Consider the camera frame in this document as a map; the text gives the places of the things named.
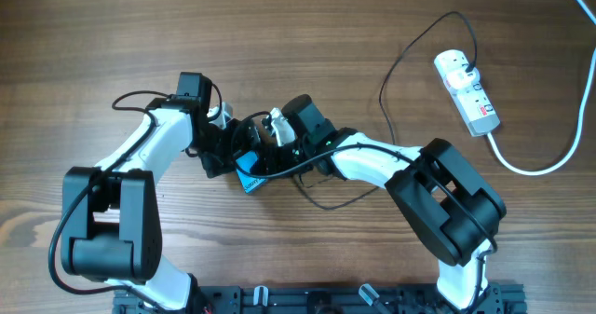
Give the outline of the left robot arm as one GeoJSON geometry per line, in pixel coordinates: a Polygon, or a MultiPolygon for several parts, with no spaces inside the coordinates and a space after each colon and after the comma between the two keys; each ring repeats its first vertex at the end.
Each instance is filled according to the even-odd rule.
{"type": "Polygon", "coordinates": [[[61,219],[47,253],[53,283],[74,295],[119,293],[150,313],[211,313],[196,277],[162,253],[156,186],[181,153],[215,177],[234,171],[258,142],[252,119],[232,118],[219,88],[182,72],[173,94],[150,91],[142,124],[92,167],[72,167],[62,184],[61,219]]]}

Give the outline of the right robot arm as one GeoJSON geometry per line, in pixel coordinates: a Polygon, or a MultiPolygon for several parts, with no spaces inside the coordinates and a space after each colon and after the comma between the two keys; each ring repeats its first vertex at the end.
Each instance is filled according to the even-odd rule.
{"type": "Polygon", "coordinates": [[[337,129],[306,94],[273,109],[263,125],[274,142],[259,150],[250,173],[274,179],[317,170],[384,189],[439,260],[440,295],[457,309],[477,307],[506,206],[452,144],[404,147],[337,129]]]}

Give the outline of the teal Galaxy smartphone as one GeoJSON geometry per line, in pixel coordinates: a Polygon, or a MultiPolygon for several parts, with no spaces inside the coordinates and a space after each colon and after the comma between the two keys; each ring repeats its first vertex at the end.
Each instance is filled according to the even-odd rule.
{"type": "Polygon", "coordinates": [[[267,183],[266,179],[256,178],[254,176],[246,175],[246,172],[252,172],[252,167],[259,160],[259,156],[250,151],[237,159],[237,164],[240,170],[237,170],[238,179],[246,194],[251,194],[267,183]]]}

